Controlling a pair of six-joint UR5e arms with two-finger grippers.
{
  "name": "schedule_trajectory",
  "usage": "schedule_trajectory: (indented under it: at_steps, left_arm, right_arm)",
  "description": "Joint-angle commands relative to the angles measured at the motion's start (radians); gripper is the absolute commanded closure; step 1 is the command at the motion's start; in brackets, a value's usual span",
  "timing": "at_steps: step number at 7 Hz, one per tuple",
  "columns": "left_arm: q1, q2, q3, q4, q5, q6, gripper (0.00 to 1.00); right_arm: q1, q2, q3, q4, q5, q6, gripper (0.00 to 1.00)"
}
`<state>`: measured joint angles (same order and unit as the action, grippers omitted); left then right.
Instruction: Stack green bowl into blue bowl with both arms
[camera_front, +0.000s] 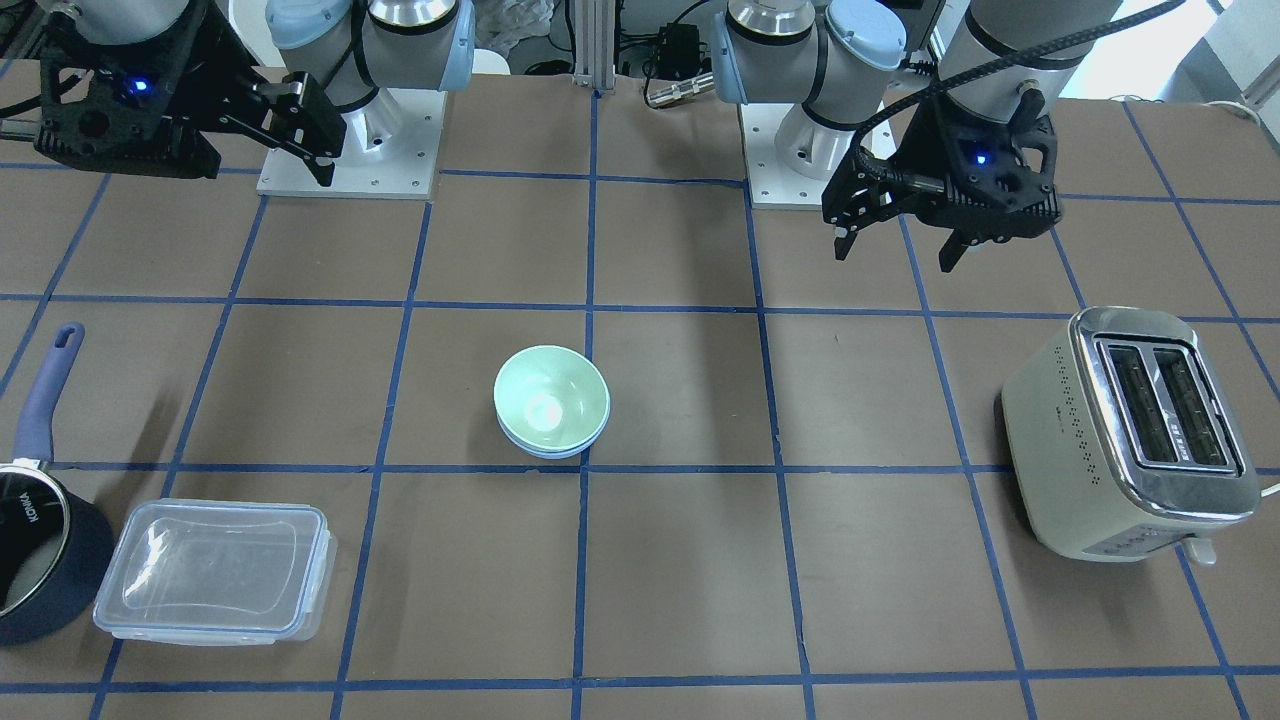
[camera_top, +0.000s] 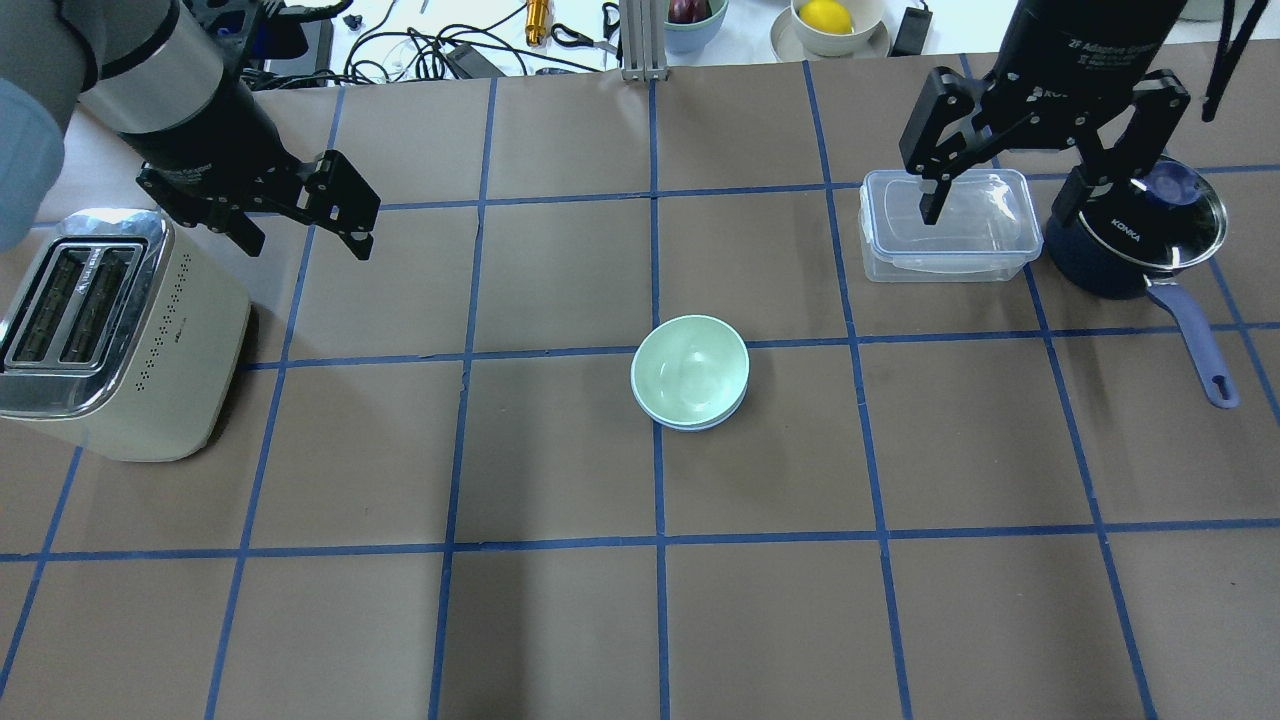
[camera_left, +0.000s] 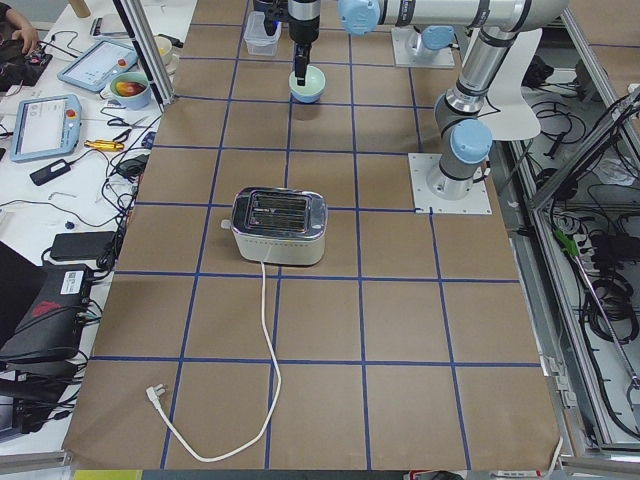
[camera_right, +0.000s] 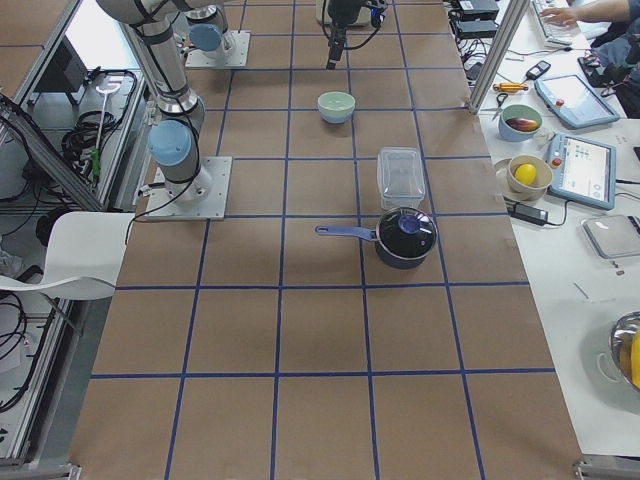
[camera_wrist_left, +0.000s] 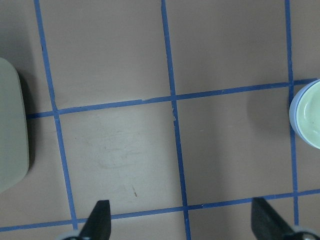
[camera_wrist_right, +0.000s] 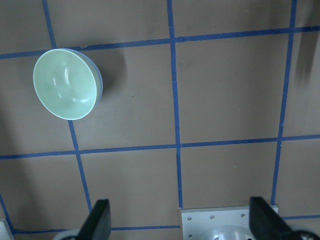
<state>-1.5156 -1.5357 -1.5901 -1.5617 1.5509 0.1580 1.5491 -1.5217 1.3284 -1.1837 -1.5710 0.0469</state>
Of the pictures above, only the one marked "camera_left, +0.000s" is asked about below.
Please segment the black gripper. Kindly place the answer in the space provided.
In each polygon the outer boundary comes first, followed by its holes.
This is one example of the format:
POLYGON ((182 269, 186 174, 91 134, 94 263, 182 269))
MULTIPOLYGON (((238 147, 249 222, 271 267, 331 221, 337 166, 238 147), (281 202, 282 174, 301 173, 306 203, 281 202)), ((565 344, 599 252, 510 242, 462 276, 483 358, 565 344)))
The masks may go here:
POLYGON ((294 76, 296 85, 306 85, 311 44, 319 36, 320 0, 289 0, 289 34, 295 44, 294 76))

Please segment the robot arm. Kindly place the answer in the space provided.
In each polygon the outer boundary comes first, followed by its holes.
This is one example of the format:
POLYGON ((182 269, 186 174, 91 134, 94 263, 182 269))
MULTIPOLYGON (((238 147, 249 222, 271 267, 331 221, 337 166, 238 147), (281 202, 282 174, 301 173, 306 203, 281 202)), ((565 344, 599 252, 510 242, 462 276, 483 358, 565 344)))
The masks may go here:
POLYGON ((491 149, 493 138, 478 114, 517 36, 558 17, 566 1, 340 1, 343 29, 356 36, 379 25, 461 25, 476 29, 455 86, 436 102, 434 115, 442 155, 427 175, 427 186, 445 200, 464 198, 473 176, 491 149))
POLYGON ((414 26, 408 45, 414 57, 426 58, 449 48, 454 36, 454 27, 451 25, 414 26))

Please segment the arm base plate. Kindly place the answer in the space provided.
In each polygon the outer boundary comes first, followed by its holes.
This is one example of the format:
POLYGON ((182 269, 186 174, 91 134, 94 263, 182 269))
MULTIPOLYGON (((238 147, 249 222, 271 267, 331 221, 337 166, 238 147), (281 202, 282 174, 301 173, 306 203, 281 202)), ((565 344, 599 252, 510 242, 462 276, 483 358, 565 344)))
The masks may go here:
POLYGON ((453 69, 455 61, 451 45, 455 32, 450 25, 394 27, 391 31, 394 60, 397 67, 453 69))
POLYGON ((478 167, 466 180, 452 180, 440 169, 440 154, 408 155, 414 210, 419 214, 491 215, 486 182, 478 167))

